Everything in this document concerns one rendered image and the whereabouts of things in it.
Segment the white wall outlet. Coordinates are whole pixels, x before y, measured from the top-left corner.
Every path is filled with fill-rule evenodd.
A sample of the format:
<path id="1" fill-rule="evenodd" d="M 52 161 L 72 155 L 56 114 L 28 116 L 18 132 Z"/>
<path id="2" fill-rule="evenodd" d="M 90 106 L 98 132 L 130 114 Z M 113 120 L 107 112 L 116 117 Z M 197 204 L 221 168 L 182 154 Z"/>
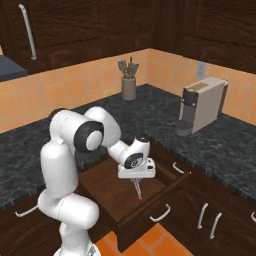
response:
<path id="1" fill-rule="evenodd" d="M 198 61 L 196 65 L 196 77 L 198 79 L 203 79 L 206 74 L 206 62 Z"/>

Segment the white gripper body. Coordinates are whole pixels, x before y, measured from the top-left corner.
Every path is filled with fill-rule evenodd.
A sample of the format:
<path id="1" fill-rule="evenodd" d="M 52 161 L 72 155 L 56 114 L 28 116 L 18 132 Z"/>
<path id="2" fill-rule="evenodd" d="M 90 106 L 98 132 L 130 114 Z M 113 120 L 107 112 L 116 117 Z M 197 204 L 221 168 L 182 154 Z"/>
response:
<path id="1" fill-rule="evenodd" d="M 141 168 L 125 169 L 122 166 L 118 167 L 118 177 L 120 179 L 133 179 L 133 178 L 154 178 L 156 170 L 142 166 Z"/>

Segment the grey utensil pot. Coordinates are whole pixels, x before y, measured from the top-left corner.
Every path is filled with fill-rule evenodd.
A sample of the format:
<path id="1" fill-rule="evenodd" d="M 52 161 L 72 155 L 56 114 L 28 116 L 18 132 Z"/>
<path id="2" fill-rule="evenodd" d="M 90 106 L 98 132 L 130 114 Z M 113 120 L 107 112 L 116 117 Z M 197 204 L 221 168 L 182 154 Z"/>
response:
<path id="1" fill-rule="evenodd" d="M 123 100 L 134 100 L 136 98 L 136 79 L 122 79 L 122 99 Z"/>

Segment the dark wood upper cabinet run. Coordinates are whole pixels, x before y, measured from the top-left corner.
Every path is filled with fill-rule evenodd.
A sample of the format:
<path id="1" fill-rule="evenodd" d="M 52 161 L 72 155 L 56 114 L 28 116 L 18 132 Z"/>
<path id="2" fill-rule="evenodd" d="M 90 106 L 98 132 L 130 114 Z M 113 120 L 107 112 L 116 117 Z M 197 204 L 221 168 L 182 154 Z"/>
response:
<path id="1" fill-rule="evenodd" d="M 152 48 L 256 74 L 256 0 L 101 0 L 110 54 Z"/>

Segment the dark wood lower cabinet door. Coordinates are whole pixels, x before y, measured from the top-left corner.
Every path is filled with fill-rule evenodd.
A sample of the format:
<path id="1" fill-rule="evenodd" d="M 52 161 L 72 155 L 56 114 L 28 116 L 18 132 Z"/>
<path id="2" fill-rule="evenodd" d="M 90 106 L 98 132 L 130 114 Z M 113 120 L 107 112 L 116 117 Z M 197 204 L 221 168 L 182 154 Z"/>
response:
<path id="1" fill-rule="evenodd" d="M 256 231 L 231 214 L 225 206 L 215 203 L 215 214 L 222 212 L 206 256 L 256 256 Z"/>
<path id="2" fill-rule="evenodd" d="M 195 256 L 206 256 L 212 246 L 209 238 L 215 214 L 215 203 L 210 199 L 209 178 L 192 178 L 186 188 L 184 199 L 171 210 L 169 232 Z M 202 228 L 197 229 L 202 206 L 208 203 L 204 213 Z"/>

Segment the dark wood open drawer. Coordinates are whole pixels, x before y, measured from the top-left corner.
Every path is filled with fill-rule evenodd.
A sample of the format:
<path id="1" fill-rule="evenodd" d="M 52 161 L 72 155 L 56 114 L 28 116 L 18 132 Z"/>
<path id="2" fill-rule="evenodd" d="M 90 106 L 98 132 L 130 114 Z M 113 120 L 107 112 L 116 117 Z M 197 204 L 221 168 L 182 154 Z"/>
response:
<path id="1" fill-rule="evenodd" d="M 142 200 L 138 199 L 131 181 L 117 176 L 118 164 L 111 157 L 88 168 L 79 175 L 80 184 L 90 199 L 100 207 L 96 228 L 112 230 L 117 236 L 118 250 L 123 252 L 156 223 L 166 210 L 179 204 L 185 195 L 188 177 L 169 181 L 157 173 L 140 182 Z"/>

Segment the dark wood cabinet door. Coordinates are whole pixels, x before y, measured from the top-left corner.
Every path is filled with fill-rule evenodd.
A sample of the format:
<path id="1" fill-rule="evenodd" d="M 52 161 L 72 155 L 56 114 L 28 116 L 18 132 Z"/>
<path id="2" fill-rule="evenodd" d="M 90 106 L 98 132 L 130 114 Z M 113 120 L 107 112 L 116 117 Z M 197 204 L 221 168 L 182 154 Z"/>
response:
<path id="1" fill-rule="evenodd" d="M 206 256 L 212 246 L 209 238 L 215 214 L 215 203 L 210 199 L 209 178 L 192 178 L 186 188 L 184 199 L 171 210 L 169 232 L 195 256 Z M 208 203 L 204 213 L 202 228 L 197 229 L 202 206 Z"/>
<path id="2" fill-rule="evenodd" d="M 26 8 L 37 53 L 31 49 L 19 4 Z M 98 0 L 0 0 L 2 49 L 12 61 L 39 73 L 82 61 L 100 37 Z"/>
<path id="3" fill-rule="evenodd" d="M 256 231 L 231 214 L 225 206 L 215 203 L 215 214 L 222 212 L 206 256 L 256 256 Z"/>

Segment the grey narrow kitchen utensil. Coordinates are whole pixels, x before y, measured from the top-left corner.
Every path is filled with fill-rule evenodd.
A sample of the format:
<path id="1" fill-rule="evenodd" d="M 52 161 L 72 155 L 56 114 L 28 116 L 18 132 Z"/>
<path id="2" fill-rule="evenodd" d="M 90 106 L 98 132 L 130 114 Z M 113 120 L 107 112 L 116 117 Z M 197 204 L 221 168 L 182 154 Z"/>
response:
<path id="1" fill-rule="evenodd" d="M 133 63 L 132 63 L 132 56 L 130 57 L 130 62 L 128 63 L 128 79 L 132 79 L 133 78 L 133 71 L 132 71 L 132 66 L 133 66 Z"/>

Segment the beige coffee machine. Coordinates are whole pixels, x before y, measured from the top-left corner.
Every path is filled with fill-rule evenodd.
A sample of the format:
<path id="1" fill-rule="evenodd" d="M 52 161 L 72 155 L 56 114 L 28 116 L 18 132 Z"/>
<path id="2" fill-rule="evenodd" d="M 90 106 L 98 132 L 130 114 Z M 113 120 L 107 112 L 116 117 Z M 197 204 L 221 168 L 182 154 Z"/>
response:
<path id="1" fill-rule="evenodd" d="M 229 82 L 207 77 L 183 88 L 175 133 L 188 136 L 215 121 L 222 113 Z"/>

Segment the dark wood closed drawer front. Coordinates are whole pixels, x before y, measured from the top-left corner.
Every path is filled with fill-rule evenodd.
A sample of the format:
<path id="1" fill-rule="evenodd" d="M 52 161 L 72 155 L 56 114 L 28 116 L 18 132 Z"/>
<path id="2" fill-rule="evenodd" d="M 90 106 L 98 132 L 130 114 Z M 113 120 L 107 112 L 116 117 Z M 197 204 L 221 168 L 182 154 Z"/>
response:
<path id="1" fill-rule="evenodd" d="M 231 193 L 227 201 L 226 209 L 252 230 L 256 231 L 256 223 L 251 219 L 252 212 L 255 212 L 254 216 L 256 217 L 256 204 L 251 203 L 239 195 Z"/>
<path id="2" fill-rule="evenodd" d="M 157 173 L 169 181 L 185 179 L 191 174 L 190 167 L 183 160 L 169 152 L 158 142 L 151 143 L 150 157 L 156 163 Z M 184 174 L 180 174 L 172 167 L 174 162 L 178 168 L 185 171 Z"/>
<path id="3" fill-rule="evenodd" d="M 17 217 L 37 204 L 39 194 L 0 212 L 0 256 L 53 256 L 61 246 L 60 223 L 36 209 Z"/>

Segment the dark wood upper cabinet door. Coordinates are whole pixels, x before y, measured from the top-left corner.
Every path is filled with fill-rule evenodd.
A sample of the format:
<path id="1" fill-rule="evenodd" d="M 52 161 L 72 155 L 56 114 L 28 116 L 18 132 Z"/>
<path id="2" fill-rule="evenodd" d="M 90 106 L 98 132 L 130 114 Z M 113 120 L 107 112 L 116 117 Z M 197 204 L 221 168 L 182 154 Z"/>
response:
<path id="1" fill-rule="evenodd" d="M 31 49 L 19 4 L 26 8 L 37 53 Z M 98 0 L 0 0 L 2 49 L 12 61 L 39 73 L 82 61 L 100 37 Z"/>

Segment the grey slotted spatula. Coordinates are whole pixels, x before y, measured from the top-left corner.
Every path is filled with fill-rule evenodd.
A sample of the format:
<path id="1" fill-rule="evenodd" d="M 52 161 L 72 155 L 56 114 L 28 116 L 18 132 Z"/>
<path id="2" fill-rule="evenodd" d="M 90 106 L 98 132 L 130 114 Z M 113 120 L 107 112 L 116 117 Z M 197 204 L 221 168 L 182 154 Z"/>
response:
<path id="1" fill-rule="evenodd" d="M 127 64 L 125 60 L 120 60 L 118 62 L 118 68 L 122 72 L 123 77 L 126 77 L 126 69 L 127 69 Z"/>

